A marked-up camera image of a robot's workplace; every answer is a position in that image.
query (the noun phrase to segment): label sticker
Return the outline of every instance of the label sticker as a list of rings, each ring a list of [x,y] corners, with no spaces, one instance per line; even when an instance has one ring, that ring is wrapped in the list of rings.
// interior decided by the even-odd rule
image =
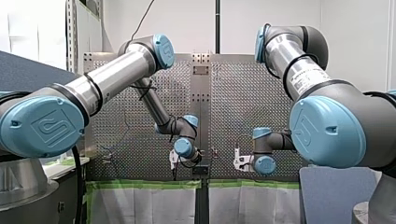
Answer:
[[[309,66],[290,79],[291,85],[301,95],[311,87],[331,80],[331,78],[317,65]]]

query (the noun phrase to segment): blue joint cap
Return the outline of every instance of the blue joint cap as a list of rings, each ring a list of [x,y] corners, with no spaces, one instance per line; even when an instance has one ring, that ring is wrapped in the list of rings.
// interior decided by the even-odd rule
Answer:
[[[260,30],[257,32],[257,37],[256,37],[256,48],[254,50],[254,59],[256,60],[257,63],[263,63],[264,60],[262,58],[262,46],[264,44],[264,26],[260,28]]]
[[[192,144],[187,138],[179,138],[174,144],[175,152],[180,157],[190,159],[194,156],[194,150],[192,149]]]
[[[166,35],[155,35],[153,37],[155,56],[162,69],[172,67],[175,61],[175,52],[171,41]]]
[[[260,127],[253,129],[253,139],[261,138],[265,135],[271,134],[272,130],[268,127]]]
[[[84,118],[71,102],[54,96],[21,101],[0,118],[0,144],[25,158],[48,158],[73,147],[84,133]]]
[[[195,128],[198,127],[198,118],[195,117],[194,115],[185,115],[185,116],[183,116],[183,119],[188,121]]]
[[[392,94],[392,95],[396,96],[396,90],[388,91],[388,94]]]
[[[276,162],[269,156],[261,156],[254,163],[254,170],[260,175],[270,175],[276,169]]]
[[[290,112],[293,144],[307,161],[320,166],[349,168],[366,151],[358,119],[344,105],[324,96],[309,96]]]

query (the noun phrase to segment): green tape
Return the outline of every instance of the green tape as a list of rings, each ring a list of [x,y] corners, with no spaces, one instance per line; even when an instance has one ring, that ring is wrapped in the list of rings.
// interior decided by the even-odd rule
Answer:
[[[87,183],[88,189],[198,189],[200,181],[111,180]]]
[[[87,198],[87,223],[88,224],[91,224],[92,195],[93,195],[93,190],[91,188],[87,188],[86,198]]]
[[[240,187],[261,187],[271,189],[299,189],[297,182],[277,182],[277,181],[254,181],[254,180],[210,180],[210,188],[240,188]]]

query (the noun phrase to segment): background wall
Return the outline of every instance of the background wall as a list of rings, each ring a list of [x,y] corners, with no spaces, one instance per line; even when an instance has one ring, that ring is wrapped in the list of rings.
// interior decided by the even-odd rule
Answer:
[[[104,51],[118,51],[150,0],[103,0]],[[396,88],[393,0],[222,0],[221,53],[254,54],[259,27],[310,25],[330,48],[329,74],[362,91]],[[215,0],[156,0],[135,37],[167,34],[177,53],[215,49]]]
[[[350,81],[361,91],[390,88],[392,2],[321,0],[320,30],[329,44],[330,76]]]
[[[131,38],[150,0],[104,0],[104,49],[118,51]],[[156,0],[139,33],[166,34],[177,53],[207,52],[214,48],[213,0]]]
[[[222,0],[220,14],[221,53],[254,54],[257,31],[267,22],[319,28],[320,1]]]

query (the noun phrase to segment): perforated metal panel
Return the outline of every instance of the perforated metal panel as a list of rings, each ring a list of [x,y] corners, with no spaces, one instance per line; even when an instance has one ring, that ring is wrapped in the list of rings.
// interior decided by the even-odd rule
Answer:
[[[239,139],[241,155],[253,149],[252,131],[271,127],[280,132],[286,128],[291,101],[281,81],[271,77],[253,56],[213,55],[210,144],[217,151],[211,178],[258,178],[233,168],[234,146]],[[297,180],[304,165],[301,157],[290,151],[276,151],[278,180]]]
[[[91,69],[86,72],[113,58],[114,54],[87,53],[86,67]],[[171,69],[152,77],[167,111],[175,116],[189,113],[191,106],[191,60],[186,58],[190,55],[179,55]],[[98,156],[89,169],[92,179],[172,179],[169,151],[173,143],[169,143],[168,135],[154,132],[154,120],[138,99],[135,89],[127,89],[92,120],[98,148]],[[181,166],[177,169],[178,179],[191,179],[190,174],[190,170]]]
[[[88,53],[86,57],[84,67],[85,72],[89,72],[116,55]],[[190,113],[196,107],[197,97],[192,96],[191,86],[197,87],[196,83],[191,85],[191,81],[197,81],[197,76],[192,78],[191,60],[190,55],[177,55],[171,69],[152,78],[164,106],[176,116]],[[238,172],[233,168],[235,140],[240,139],[241,154],[251,154],[252,130],[259,126],[268,126],[274,131],[284,129],[290,100],[281,82],[256,64],[253,56],[211,55],[210,63],[211,91],[207,97],[205,94],[210,116],[201,120],[210,120],[208,142],[210,148],[217,152],[212,161],[211,178],[258,178],[255,174]],[[89,170],[93,179],[172,179],[168,158],[173,144],[168,142],[169,136],[154,132],[154,121],[143,103],[138,101],[134,89],[122,92],[105,105],[92,123],[99,150]],[[298,171],[304,163],[297,154],[278,151],[275,158],[276,173],[268,178],[298,179]],[[178,179],[190,179],[191,171],[179,166],[177,176]]]

